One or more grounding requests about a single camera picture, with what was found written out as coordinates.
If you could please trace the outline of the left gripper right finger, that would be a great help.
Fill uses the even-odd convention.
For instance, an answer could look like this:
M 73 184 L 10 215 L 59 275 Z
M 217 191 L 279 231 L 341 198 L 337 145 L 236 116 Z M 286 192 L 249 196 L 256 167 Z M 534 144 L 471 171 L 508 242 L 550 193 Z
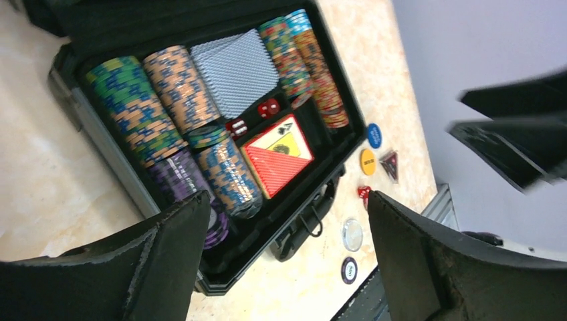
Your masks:
M 393 320 L 565 320 L 566 263 L 474 239 L 388 195 L 368 196 Z

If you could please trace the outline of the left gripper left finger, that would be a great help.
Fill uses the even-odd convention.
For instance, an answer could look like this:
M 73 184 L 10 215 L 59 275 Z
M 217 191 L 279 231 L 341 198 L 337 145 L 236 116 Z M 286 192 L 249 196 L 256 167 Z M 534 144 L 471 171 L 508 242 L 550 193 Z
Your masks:
M 57 257 L 1 263 L 2 320 L 184 320 L 209 194 Z

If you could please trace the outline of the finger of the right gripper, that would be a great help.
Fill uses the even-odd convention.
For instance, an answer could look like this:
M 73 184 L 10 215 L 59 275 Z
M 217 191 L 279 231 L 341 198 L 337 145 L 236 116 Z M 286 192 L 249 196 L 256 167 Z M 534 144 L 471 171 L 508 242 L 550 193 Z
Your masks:
M 489 118 L 565 112 L 566 70 L 522 82 L 467 90 L 459 101 Z
M 520 192 L 566 180 L 565 116 L 454 122 L 448 133 Z

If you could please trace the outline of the red playing card box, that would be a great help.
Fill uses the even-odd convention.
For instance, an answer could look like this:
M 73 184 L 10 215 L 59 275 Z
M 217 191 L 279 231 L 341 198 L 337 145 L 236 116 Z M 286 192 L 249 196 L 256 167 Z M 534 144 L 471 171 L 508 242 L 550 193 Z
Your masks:
M 315 157 L 293 114 L 288 114 L 241 148 L 263 196 L 272 199 Z

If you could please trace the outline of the black poker set case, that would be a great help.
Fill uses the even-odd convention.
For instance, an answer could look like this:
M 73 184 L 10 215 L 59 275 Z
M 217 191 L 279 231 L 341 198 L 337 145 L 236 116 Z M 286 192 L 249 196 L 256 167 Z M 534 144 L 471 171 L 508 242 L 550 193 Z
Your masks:
M 15 1 L 70 42 L 49 86 L 152 217 L 206 191 L 195 290 L 321 223 L 364 118 L 317 1 Z

